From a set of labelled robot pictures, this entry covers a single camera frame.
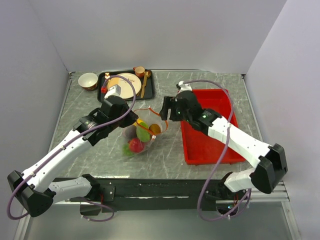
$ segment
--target black tray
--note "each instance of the black tray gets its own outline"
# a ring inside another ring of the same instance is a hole
[[[110,71],[110,72],[106,71],[106,72],[100,73],[99,77],[98,77],[98,95],[97,95],[98,101],[100,103],[103,102],[103,100],[105,99],[105,95],[106,95],[106,94],[101,92],[101,87],[102,87],[102,85],[104,84],[104,82],[106,80],[105,79],[106,73],[109,73],[110,76],[113,76],[113,75],[118,75],[118,74],[123,74],[123,73],[135,74],[135,71],[133,71],[133,70],[123,70],[123,71]],[[143,85],[144,78],[140,77],[139,79],[141,81],[141,84]],[[146,81],[146,86],[145,86],[145,89],[144,89],[144,97],[141,98],[141,94],[140,94],[139,96],[136,97],[136,101],[153,99],[154,97],[155,97],[154,75],[151,72],[151,76]],[[126,99],[126,101],[132,101],[132,99],[133,99],[133,97]]]

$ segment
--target plate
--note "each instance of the plate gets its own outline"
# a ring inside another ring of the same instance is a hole
[[[140,79],[136,75],[128,72],[120,73],[118,75],[128,79],[132,83],[135,90],[135,94],[138,94],[140,92],[142,84]],[[108,81],[108,84],[107,84],[108,90],[116,84],[118,84],[121,87],[121,94],[120,94],[121,98],[129,99],[134,96],[134,93],[129,83],[127,83],[125,80],[123,80],[120,77],[114,77]]]

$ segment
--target gray countertop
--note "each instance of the gray countertop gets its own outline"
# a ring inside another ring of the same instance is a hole
[[[84,72],[73,73],[61,118],[53,139],[55,147],[72,129],[79,118],[94,108],[100,107],[97,91],[87,92],[78,85]],[[234,102],[239,128],[254,138],[259,138],[254,115],[250,107],[244,81],[240,74],[218,74],[202,71],[153,71],[155,98],[137,101],[133,109],[151,106],[159,112],[164,96],[175,96],[176,83],[187,80],[212,80],[229,90]],[[209,83],[194,83],[193,89],[215,88]],[[184,159],[183,142],[179,122],[169,122],[168,130],[151,145],[151,148],[134,157],[122,156],[122,129],[113,131],[109,137],[79,156],[60,177],[79,177],[91,174],[97,178],[141,178],[141,179],[206,179],[213,165],[187,165]],[[249,168],[247,162],[222,164],[214,174],[221,179],[226,173]]]

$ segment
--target clear plastic bag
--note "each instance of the clear plastic bag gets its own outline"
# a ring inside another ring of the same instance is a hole
[[[125,156],[134,156],[149,149],[156,138],[168,129],[168,122],[161,120],[159,113],[149,108],[134,111],[138,120],[123,129],[122,153]]]

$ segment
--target cup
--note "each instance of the cup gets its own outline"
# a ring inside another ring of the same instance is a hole
[[[138,78],[143,78],[145,76],[146,70],[143,66],[135,66],[133,70]]]

